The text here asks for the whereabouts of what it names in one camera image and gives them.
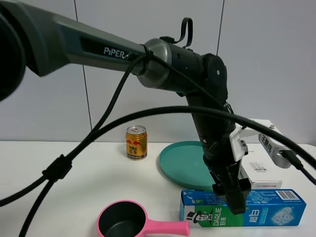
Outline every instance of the energy drink can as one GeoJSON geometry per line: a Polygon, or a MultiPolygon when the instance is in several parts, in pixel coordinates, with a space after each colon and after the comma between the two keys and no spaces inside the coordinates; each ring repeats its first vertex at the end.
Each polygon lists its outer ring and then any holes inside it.
{"type": "Polygon", "coordinates": [[[142,160],[147,156],[147,131],[143,126],[135,125],[126,131],[126,153],[132,160],[142,160]]]}

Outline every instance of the small saucepan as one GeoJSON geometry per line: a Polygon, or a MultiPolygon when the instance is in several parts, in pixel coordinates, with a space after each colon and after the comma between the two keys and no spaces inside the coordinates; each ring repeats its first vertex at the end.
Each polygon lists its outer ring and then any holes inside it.
{"type": "Polygon", "coordinates": [[[134,201],[122,200],[108,205],[97,220],[100,237],[145,237],[146,234],[190,235],[187,221],[153,221],[144,207],[134,201]]]}

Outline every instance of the teal round base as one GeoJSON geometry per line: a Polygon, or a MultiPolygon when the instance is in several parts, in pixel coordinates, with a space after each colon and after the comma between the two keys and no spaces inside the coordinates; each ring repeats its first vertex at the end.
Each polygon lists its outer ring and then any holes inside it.
{"type": "Polygon", "coordinates": [[[203,161],[201,142],[177,142],[162,150],[159,165],[174,183],[193,190],[212,190],[215,183],[203,161]]]}

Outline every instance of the white bracket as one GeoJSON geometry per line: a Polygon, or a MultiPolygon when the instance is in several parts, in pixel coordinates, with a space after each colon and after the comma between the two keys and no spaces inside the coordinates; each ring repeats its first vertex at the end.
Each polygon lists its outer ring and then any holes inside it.
{"type": "MultiPolygon", "coordinates": [[[[274,124],[271,123],[270,120],[252,119],[252,121],[266,126],[269,129],[273,129],[273,131],[281,134],[281,132],[274,126],[274,124]]],[[[286,146],[276,141],[275,139],[272,139],[256,130],[253,130],[252,128],[246,127],[243,129],[242,126],[238,123],[236,123],[235,130],[229,136],[235,161],[241,160],[242,157],[248,153],[247,144],[243,140],[241,140],[241,138],[254,135],[258,135],[260,143],[277,166],[281,168],[288,168],[291,166],[291,163],[280,154],[281,151],[289,150],[286,146]]]]}

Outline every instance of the blue toothpaste box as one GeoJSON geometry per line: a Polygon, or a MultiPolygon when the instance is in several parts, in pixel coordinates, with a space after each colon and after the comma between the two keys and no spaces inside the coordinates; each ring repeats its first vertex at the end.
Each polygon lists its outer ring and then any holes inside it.
{"type": "Polygon", "coordinates": [[[297,226],[306,203],[291,189],[252,190],[246,212],[233,215],[213,192],[183,190],[180,221],[190,227],[297,226]]]}

